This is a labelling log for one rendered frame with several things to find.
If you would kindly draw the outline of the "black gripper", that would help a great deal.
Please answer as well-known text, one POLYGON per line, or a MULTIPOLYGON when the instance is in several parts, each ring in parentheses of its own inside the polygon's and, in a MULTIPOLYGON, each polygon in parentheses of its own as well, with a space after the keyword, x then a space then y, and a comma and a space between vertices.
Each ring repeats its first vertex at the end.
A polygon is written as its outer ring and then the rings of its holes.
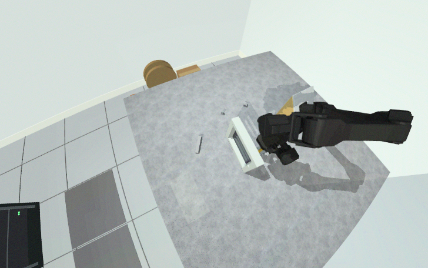
POLYGON ((288 165, 299 158, 297 151, 295 148, 291 148, 286 142, 289 140, 289 137, 286 135, 282 135, 283 140, 279 143, 281 148, 274 151, 273 153, 277 155, 283 165, 288 165))

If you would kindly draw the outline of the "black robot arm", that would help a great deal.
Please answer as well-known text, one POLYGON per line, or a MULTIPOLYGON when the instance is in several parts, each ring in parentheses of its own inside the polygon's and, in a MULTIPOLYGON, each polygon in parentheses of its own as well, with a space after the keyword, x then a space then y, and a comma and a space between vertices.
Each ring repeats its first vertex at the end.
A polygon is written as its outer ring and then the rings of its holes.
POLYGON ((354 112, 336 109, 326 102, 299 105, 300 112, 290 116, 263 115, 259 118, 260 135, 256 141, 269 154, 278 150, 282 135, 288 142, 307 148, 335 146, 344 140, 381 141, 403 144, 412 128, 413 117, 408 110, 354 112), (302 133, 302 139, 299 134, 302 133))

